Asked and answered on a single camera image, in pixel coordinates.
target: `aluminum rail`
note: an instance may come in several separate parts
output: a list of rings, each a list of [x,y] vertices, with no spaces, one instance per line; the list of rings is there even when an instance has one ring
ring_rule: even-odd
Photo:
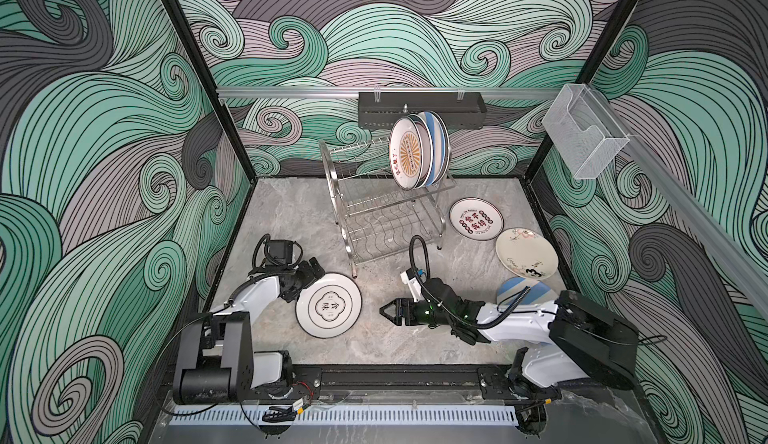
[[[322,86],[226,86],[216,91],[220,99],[356,99],[360,92],[479,92],[491,100],[553,100],[559,89],[504,87],[322,87]]]

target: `wall mural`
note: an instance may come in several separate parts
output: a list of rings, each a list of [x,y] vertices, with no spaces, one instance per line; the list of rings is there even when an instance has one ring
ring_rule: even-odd
[[[768,0],[640,0],[594,84],[768,274],[766,16]],[[582,291],[669,336],[638,378],[670,442],[766,442],[768,324],[740,277],[627,155],[575,181],[553,151],[534,181]]]
[[[617,0],[180,0],[220,86],[506,86],[573,82]],[[547,103],[489,101],[486,127],[453,131],[454,174],[521,174]],[[263,175],[322,175],[318,141],[362,131],[355,100],[233,99]],[[345,155],[350,171],[384,155]]]
[[[159,0],[0,0],[0,75],[3,441],[135,442],[249,183]]]

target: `gray marble floor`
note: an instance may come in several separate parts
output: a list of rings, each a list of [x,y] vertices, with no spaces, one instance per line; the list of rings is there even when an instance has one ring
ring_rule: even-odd
[[[480,197],[504,215],[505,227],[539,230],[520,182],[516,179],[463,179],[440,197],[446,213],[463,197]],[[326,272],[351,275],[338,226],[334,224],[328,186],[323,179],[262,179],[246,211],[215,303],[247,278],[259,238],[291,239],[304,248],[304,258],[317,257]],[[494,241],[476,242],[459,236],[448,224],[442,250],[429,246],[432,276],[453,287],[465,299],[495,301],[497,288],[512,273],[502,266]],[[399,273],[408,267],[401,253],[359,266],[355,281],[362,295],[362,311],[355,325],[332,339],[317,339],[296,322],[296,303],[282,299],[268,305],[251,330],[255,351],[288,350],[293,362],[304,364],[482,364],[512,362],[522,344],[505,341],[469,346],[450,335],[447,326],[395,327],[379,315],[379,307],[396,297],[409,296]],[[558,274],[544,281],[564,289]]]

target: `plate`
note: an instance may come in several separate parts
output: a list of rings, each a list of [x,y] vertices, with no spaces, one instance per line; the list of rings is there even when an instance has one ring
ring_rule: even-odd
[[[519,293],[525,288],[525,286],[531,288],[520,304],[542,304],[550,300],[558,298],[558,293],[549,288],[549,285],[539,282],[536,279],[529,279],[528,277],[512,277],[507,279],[501,287],[498,288],[496,293],[496,304],[502,302],[509,304],[512,302],[512,296]]]
[[[416,186],[423,187],[429,178],[429,173],[432,171],[432,136],[429,134],[429,129],[427,129],[427,125],[422,121],[421,117],[412,114],[408,118],[416,124],[418,137],[422,142],[422,169],[419,171]]]
[[[448,218],[456,232],[472,240],[494,239],[504,229],[504,217],[495,205],[468,197],[454,202]]]
[[[432,138],[432,169],[424,184],[427,187],[442,179],[448,171],[448,129],[435,113],[421,112],[418,116],[427,125]]]
[[[362,297],[355,281],[327,273],[299,294],[296,320],[308,334],[321,339],[336,337],[357,321]]]
[[[558,253],[543,236],[530,229],[506,229],[496,239],[496,255],[521,277],[546,279],[558,270]]]
[[[422,142],[408,117],[398,119],[389,134],[389,168],[401,188],[416,187],[422,169]]]

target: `wire rack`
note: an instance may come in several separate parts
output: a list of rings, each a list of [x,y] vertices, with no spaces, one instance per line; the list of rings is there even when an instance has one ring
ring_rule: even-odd
[[[336,224],[346,247],[352,277],[357,266],[408,250],[411,237],[418,234],[442,247],[446,218],[438,207],[438,195],[456,186],[447,174],[439,182],[421,189],[401,189],[389,172],[389,137],[348,146],[328,148],[320,142],[322,165],[328,180]],[[371,170],[350,165],[351,159],[382,161]]]

